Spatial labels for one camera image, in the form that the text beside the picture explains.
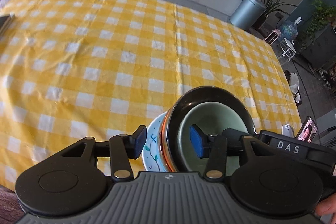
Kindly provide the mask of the person's hand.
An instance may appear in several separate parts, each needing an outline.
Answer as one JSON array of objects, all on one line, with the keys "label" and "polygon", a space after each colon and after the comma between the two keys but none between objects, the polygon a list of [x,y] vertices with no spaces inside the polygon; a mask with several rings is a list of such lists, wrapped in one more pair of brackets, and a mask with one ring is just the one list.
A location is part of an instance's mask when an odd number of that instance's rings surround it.
[{"label": "person's hand", "polygon": [[321,201],[315,208],[315,212],[322,216],[327,214],[334,214],[336,211],[336,193],[329,196],[327,199]]}]

